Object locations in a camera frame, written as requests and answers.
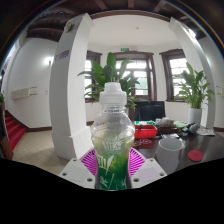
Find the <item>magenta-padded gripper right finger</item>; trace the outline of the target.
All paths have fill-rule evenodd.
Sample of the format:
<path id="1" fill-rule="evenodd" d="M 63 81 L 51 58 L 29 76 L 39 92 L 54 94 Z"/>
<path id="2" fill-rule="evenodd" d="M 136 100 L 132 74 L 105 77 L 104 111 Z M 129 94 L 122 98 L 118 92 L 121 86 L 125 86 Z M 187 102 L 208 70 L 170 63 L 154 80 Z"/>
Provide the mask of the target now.
<path id="1" fill-rule="evenodd" d="M 154 158 L 146 159 L 136 149 L 131 148 L 128 160 L 128 175 L 132 189 L 148 185 L 166 176 Z"/>

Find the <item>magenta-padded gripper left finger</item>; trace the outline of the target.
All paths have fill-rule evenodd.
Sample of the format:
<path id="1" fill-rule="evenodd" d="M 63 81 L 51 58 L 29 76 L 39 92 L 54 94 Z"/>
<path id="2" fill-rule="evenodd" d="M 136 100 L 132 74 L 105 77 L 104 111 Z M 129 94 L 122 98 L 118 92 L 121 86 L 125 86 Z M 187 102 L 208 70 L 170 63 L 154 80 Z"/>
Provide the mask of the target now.
<path id="1" fill-rule="evenodd" d="M 95 151 L 90 149 L 80 159 L 72 158 L 60 172 L 59 177 L 78 186 L 94 189 L 97 170 Z"/>

